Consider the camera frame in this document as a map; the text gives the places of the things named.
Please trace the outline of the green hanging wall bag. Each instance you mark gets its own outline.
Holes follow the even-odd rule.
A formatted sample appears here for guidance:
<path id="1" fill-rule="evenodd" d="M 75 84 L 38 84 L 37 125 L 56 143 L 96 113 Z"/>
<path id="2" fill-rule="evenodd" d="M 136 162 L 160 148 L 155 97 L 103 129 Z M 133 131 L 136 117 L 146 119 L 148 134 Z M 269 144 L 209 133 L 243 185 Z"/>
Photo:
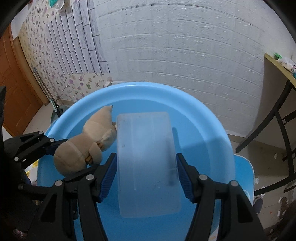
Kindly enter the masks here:
<path id="1" fill-rule="evenodd" d="M 49 0 L 49 5 L 55 10 L 60 10 L 64 6 L 64 0 Z"/>

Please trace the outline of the clear plastic box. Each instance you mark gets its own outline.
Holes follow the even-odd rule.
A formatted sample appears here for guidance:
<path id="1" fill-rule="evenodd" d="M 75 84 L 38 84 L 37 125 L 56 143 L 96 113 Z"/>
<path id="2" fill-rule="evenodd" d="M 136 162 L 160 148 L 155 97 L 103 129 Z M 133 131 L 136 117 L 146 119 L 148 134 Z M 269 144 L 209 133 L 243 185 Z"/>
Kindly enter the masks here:
<path id="1" fill-rule="evenodd" d="M 124 218 L 181 210 L 176 152 L 167 112 L 117 116 L 119 211 Z"/>

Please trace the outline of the printed scenery table mat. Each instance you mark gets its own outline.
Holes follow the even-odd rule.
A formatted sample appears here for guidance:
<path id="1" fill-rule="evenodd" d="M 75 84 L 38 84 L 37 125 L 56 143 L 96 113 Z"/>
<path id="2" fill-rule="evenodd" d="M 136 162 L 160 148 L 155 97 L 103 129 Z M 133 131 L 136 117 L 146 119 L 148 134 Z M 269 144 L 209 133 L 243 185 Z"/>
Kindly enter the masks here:
<path id="1" fill-rule="evenodd" d="M 235 156 L 235 170 L 236 170 L 236 181 L 239 183 L 245 194 L 247 195 L 248 200 L 251 203 L 251 198 L 254 195 L 254 170 L 252 168 L 252 165 L 250 162 L 245 159 L 244 157 Z M 24 187 L 24 192 L 26 193 L 27 197 L 31 200 L 39 200 L 42 204 L 42 197 L 40 193 L 40 186 L 32 186 L 32 185 L 26 185 Z M 38 226 L 38 215 L 41 210 L 41 204 L 35 206 L 35 214 L 33 217 L 33 221 L 35 224 L 35 227 L 31 229 L 29 232 L 29 239 L 30 240 L 39 240 L 38 234 L 40 232 L 39 226 Z M 179 240 L 186 240 L 186 235 L 189 230 L 190 226 L 185 226 L 181 229 L 181 236 L 179 237 Z M 84 240 L 83 235 L 81 232 L 81 225 L 80 220 L 75 219 L 74 221 L 74 228 L 76 233 L 76 240 Z M 106 233 L 107 240 L 110 239 L 109 234 Z"/>

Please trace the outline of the orange wooden door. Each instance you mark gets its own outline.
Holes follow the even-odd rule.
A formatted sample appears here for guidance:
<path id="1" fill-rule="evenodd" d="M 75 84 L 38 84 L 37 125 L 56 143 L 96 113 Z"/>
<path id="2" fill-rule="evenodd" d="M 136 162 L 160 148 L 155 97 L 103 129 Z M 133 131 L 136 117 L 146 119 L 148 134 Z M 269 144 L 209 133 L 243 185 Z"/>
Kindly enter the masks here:
<path id="1" fill-rule="evenodd" d="M 1 86 L 6 86 L 4 128 L 13 137 L 22 135 L 42 105 L 49 104 L 23 53 L 11 25 L 1 37 Z"/>

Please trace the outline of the blue plastic basin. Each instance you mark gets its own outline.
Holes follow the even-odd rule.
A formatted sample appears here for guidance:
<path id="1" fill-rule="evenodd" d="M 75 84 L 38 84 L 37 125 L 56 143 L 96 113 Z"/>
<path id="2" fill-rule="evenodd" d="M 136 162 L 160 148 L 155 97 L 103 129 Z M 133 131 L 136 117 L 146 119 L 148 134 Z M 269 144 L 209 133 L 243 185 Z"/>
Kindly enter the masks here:
<path id="1" fill-rule="evenodd" d="M 126 152 L 119 161 L 109 195 L 98 204 L 109 240 L 184 240 L 195 204 L 179 182 L 168 195 L 168 182 L 177 171 L 167 157 L 181 153 L 188 164 L 212 180 L 228 183 L 235 177 L 234 154 L 220 121 L 199 100 L 176 88 L 156 83 L 117 84 L 84 97 L 47 130 L 56 140 L 82 132 L 86 121 L 103 106 L 112 118 L 133 114 L 120 125 L 119 137 L 103 153 Z"/>

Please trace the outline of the yellow folding side table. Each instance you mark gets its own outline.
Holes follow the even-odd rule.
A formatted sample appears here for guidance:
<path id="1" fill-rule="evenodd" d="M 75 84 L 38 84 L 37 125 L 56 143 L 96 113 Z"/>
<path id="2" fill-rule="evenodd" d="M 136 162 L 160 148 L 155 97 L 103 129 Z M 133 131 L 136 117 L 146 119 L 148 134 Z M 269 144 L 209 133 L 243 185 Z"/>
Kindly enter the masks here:
<path id="1" fill-rule="evenodd" d="M 289 113 L 284 117 L 280 116 L 280 108 L 283 106 L 283 104 L 287 100 L 291 90 L 295 90 L 295 78 L 292 75 L 292 73 L 290 73 L 286 68 L 284 68 L 280 64 L 279 61 L 275 60 L 269 54 L 265 53 L 264 59 L 265 61 L 268 61 L 270 64 L 272 64 L 277 70 L 279 70 L 287 79 L 287 82 L 285 84 L 285 87 L 280 97 L 276 101 L 275 105 L 273 106 L 269 114 L 265 117 L 262 123 L 244 141 L 242 141 L 238 145 L 238 147 L 235 149 L 235 152 L 239 153 L 241 150 L 247 147 L 267 127 L 267 125 L 272 121 L 272 119 L 275 118 L 280 127 L 281 135 L 285 144 L 285 150 L 287 155 L 285 156 L 285 158 L 283 158 L 283 160 L 284 161 L 287 160 L 287 163 L 288 163 L 288 176 L 267 187 L 255 190 L 254 192 L 255 196 L 259 196 L 267 192 L 271 192 L 295 180 L 295 171 L 294 171 L 294 164 L 293 164 L 293 158 L 295 157 L 295 149 L 291 148 L 287 129 L 285 128 L 285 125 L 287 123 L 295 119 L 295 111 Z"/>

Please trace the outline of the tan plush toy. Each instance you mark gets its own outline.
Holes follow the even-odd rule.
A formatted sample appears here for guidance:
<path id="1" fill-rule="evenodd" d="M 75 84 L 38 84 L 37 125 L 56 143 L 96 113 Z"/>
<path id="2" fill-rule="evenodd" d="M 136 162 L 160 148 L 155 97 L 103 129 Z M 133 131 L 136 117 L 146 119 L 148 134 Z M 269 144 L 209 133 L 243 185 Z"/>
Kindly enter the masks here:
<path id="1" fill-rule="evenodd" d="M 112 110 L 111 105 L 102 107 L 86 121 L 81 134 L 55 150 L 54 164 L 61 175 L 67 177 L 102 162 L 102 153 L 111 147 L 117 135 Z"/>

